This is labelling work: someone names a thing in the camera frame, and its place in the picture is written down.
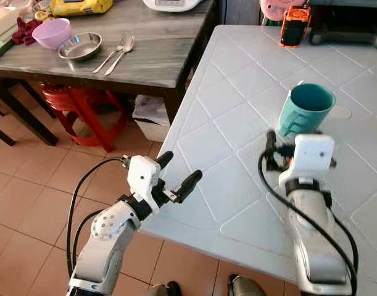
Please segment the white plastic bag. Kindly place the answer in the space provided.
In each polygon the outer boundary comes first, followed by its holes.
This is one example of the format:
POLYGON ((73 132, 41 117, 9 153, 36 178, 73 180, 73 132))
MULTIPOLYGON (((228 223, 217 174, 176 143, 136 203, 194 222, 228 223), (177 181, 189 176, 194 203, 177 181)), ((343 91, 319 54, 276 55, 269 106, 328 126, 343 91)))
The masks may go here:
POLYGON ((170 129, 170 121, 162 98, 136 96, 132 119, 147 139, 156 142, 165 141, 170 129))

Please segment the pink plastic bowl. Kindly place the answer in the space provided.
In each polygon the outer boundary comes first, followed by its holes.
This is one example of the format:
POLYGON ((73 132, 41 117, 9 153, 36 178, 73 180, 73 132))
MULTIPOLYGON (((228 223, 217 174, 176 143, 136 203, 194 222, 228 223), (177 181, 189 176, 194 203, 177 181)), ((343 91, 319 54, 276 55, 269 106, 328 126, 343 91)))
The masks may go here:
POLYGON ((72 36, 72 24, 67 18, 48 20, 32 31, 33 39, 42 47, 52 51, 58 51, 61 44, 72 36))

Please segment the teal plastic cup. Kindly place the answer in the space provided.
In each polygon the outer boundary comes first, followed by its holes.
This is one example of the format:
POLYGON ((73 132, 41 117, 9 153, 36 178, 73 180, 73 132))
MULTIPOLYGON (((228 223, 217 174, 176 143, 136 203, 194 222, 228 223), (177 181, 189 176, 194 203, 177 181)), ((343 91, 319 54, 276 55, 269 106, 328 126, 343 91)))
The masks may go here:
POLYGON ((336 98, 330 90, 319 84, 300 81, 288 93, 276 132, 285 138, 314 133, 335 105, 336 98))

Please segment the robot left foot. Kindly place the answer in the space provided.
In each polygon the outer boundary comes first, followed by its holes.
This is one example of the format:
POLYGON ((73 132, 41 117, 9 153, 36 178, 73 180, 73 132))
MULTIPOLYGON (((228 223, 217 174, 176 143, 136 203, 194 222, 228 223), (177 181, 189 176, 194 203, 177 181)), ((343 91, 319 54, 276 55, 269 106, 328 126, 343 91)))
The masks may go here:
POLYGON ((183 296, 180 285, 175 281, 148 288, 144 296, 183 296))

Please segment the stainless steel bowl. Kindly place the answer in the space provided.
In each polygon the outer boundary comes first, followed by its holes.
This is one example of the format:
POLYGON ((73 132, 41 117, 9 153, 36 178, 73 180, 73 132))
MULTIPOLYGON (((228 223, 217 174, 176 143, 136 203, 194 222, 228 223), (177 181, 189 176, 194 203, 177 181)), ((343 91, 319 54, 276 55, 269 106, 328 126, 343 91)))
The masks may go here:
POLYGON ((94 57, 102 47, 102 36, 97 32, 81 32, 62 42, 57 53, 61 59, 82 62, 94 57))

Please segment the steel fork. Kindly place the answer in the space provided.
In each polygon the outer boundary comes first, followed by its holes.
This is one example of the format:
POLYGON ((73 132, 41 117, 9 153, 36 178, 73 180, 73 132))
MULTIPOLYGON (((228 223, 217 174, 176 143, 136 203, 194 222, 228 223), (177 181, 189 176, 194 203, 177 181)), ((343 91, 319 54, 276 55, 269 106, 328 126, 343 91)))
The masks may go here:
POLYGON ((131 36, 129 34, 123 34, 123 36, 121 36, 121 39, 120 39, 120 42, 118 43, 118 46, 117 48, 115 48, 114 51, 112 51, 109 56, 106 57, 106 59, 104 59, 103 62, 101 62, 100 65, 98 65, 97 68, 95 68, 95 70, 93 70, 93 73, 98 73, 98 71, 101 70, 101 68, 103 68, 106 63, 115 55, 117 54, 118 52, 121 52, 125 47, 126 47, 126 44, 127 44, 127 40, 129 40, 131 36))

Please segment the dark wooden table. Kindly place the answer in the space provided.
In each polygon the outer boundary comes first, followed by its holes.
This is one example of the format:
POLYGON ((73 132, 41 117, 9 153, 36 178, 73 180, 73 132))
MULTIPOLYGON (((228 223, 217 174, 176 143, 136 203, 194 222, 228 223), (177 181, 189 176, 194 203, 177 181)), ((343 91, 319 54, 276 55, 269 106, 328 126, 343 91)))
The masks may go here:
POLYGON ((0 101, 48 146, 57 138, 18 99, 8 92, 3 77, 120 91, 161 97, 174 119, 185 95, 186 79, 197 65, 218 23, 218 0, 204 0, 186 12, 159 12, 143 0, 121 0, 104 14, 70 17, 75 33, 97 32, 101 53, 86 62, 70 63, 39 45, 15 46, 0 57, 0 101), (104 75, 120 52, 98 73, 93 70, 117 48, 121 36, 135 37, 133 50, 117 68, 104 75))

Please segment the dark red cloth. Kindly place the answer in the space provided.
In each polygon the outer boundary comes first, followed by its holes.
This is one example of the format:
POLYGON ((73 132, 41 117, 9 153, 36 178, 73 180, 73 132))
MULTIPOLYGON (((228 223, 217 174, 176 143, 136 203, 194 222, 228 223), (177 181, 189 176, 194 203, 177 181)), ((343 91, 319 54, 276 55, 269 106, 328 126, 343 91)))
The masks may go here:
POLYGON ((21 17, 16 19, 18 30, 13 33, 11 39, 16 45, 31 45, 36 40, 33 37, 33 31, 38 28, 42 22, 37 19, 25 22, 21 17))

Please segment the orange and black device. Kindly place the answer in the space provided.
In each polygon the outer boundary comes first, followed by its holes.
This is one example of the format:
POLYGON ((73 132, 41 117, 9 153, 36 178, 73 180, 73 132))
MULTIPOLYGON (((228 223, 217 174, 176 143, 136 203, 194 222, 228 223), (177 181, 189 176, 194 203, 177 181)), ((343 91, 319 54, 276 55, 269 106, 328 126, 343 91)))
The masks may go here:
POLYGON ((310 6, 288 8, 281 27, 280 47, 297 48, 303 42, 310 23, 310 6))

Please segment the green flat box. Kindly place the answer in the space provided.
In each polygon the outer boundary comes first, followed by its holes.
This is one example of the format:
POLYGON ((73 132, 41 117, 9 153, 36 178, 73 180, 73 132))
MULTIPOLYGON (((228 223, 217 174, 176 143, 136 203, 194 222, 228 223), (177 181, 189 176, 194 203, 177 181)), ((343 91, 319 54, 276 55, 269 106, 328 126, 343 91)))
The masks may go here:
POLYGON ((19 9, 0 7, 0 56, 12 45, 12 35, 18 31, 19 9))

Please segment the black appliance base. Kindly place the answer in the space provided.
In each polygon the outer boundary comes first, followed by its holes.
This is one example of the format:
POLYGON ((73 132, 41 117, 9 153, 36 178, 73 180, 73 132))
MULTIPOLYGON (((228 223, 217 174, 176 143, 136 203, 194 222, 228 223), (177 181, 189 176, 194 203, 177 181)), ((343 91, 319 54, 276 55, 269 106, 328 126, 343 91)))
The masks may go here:
POLYGON ((377 7, 315 5, 309 43, 368 43, 377 48, 377 7))

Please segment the white kitchen appliance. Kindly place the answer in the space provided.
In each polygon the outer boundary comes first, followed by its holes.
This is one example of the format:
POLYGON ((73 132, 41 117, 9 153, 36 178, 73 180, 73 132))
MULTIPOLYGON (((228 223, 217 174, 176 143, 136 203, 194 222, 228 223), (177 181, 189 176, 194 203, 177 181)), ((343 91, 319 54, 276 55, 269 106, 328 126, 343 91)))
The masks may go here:
POLYGON ((160 12, 186 12, 204 0, 143 0, 145 5, 156 11, 160 12))

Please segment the steel spoon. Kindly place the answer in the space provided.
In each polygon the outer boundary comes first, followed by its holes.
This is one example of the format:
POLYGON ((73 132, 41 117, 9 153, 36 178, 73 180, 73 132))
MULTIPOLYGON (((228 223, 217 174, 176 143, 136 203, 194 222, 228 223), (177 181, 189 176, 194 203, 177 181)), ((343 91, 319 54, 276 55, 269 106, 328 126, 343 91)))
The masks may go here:
POLYGON ((133 50, 135 43, 135 37, 134 36, 127 36, 125 43, 123 45, 123 50, 120 52, 120 55, 115 59, 115 62, 112 63, 111 67, 109 67, 104 75, 109 75, 111 74, 115 68, 117 68, 117 64, 120 62, 123 56, 125 54, 131 52, 133 50))

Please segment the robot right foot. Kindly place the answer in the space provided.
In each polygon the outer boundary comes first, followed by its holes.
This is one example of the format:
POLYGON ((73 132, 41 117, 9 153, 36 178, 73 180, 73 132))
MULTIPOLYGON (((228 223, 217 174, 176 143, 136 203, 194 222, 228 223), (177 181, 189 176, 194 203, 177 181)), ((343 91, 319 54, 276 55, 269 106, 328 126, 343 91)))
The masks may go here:
POLYGON ((240 274, 230 275, 227 291, 228 296, 267 296, 258 282, 240 274))

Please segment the pink round container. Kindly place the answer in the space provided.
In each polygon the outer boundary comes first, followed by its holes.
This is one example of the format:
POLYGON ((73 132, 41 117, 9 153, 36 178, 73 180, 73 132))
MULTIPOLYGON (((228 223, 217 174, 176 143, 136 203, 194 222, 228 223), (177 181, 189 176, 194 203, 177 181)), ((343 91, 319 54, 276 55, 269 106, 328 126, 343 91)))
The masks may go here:
POLYGON ((265 18, 282 22, 290 7, 303 6, 307 0, 260 0, 260 9, 265 18))

